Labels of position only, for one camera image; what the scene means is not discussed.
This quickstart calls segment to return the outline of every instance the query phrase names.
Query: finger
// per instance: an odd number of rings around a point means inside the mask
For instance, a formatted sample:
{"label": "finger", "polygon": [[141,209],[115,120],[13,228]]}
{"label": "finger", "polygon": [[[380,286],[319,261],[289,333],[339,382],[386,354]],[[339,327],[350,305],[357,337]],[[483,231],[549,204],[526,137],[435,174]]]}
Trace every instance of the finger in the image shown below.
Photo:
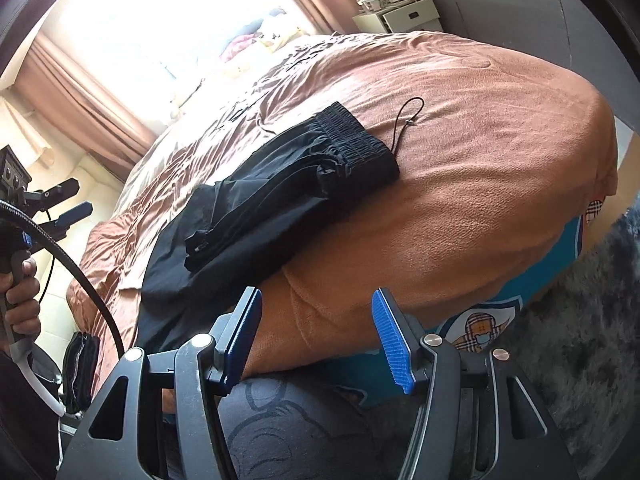
{"label": "finger", "polygon": [[40,320],[37,317],[13,326],[14,332],[23,335],[40,335],[41,328]]}
{"label": "finger", "polygon": [[6,320],[15,327],[33,317],[38,317],[38,314],[40,314],[40,304],[36,300],[29,300],[7,311]]}
{"label": "finger", "polygon": [[0,274],[0,294],[4,294],[11,288],[14,282],[14,276],[9,274]]}
{"label": "finger", "polygon": [[22,272],[25,276],[35,276],[38,270],[38,266],[36,264],[36,260],[33,258],[29,258],[28,260],[24,260],[22,262]]}
{"label": "finger", "polygon": [[7,291],[6,300],[15,305],[35,298],[39,291],[40,282],[36,278],[27,278]]}

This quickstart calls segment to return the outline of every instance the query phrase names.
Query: elastic waistband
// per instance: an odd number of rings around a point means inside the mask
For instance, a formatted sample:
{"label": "elastic waistband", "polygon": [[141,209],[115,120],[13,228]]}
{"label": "elastic waistband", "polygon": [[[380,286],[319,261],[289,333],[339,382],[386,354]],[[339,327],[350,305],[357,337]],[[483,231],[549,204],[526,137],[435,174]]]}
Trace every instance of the elastic waistband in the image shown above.
{"label": "elastic waistband", "polygon": [[365,130],[364,126],[340,103],[335,102],[318,112],[314,119],[338,148],[349,166],[359,166],[363,162],[376,158],[389,158],[393,166],[398,168],[393,153],[385,143]]}

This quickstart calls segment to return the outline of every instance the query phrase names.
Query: person's leg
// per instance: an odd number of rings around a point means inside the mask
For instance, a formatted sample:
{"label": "person's leg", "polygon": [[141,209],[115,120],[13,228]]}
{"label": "person's leg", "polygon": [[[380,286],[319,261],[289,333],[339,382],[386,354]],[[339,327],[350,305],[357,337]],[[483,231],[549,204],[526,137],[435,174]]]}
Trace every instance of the person's leg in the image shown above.
{"label": "person's leg", "polygon": [[220,402],[239,480],[378,480],[365,419],[339,394],[293,374],[244,381]]}

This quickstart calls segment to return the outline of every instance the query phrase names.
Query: plaid pattern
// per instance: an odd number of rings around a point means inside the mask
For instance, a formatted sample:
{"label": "plaid pattern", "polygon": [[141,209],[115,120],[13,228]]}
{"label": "plaid pattern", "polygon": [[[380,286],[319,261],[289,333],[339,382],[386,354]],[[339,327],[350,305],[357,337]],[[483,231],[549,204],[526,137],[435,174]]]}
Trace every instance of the plaid pattern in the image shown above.
{"label": "plaid pattern", "polygon": [[[458,350],[466,352],[481,352],[491,341],[500,335],[507,325],[508,321],[498,325],[495,317],[485,312],[475,312],[471,314],[465,323],[465,333],[456,339],[452,344]],[[479,335],[489,333],[489,341],[479,343],[476,339]]]}
{"label": "plaid pattern", "polygon": [[595,220],[596,216],[599,215],[603,204],[604,204],[604,200],[593,200],[587,206],[587,211],[584,214],[584,219],[586,220],[587,225],[589,225],[590,222]]}

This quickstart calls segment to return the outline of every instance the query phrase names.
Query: gray wall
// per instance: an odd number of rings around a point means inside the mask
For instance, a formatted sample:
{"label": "gray wall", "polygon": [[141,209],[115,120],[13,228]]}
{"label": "gray wall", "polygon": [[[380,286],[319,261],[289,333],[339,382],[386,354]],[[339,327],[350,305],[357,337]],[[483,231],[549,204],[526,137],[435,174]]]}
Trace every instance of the gray wall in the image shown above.
{"label": "gray wall", "polygon": [[640,132],[640,82],[580,0],[434,0],[445,32],[526,52],[569,68]]}

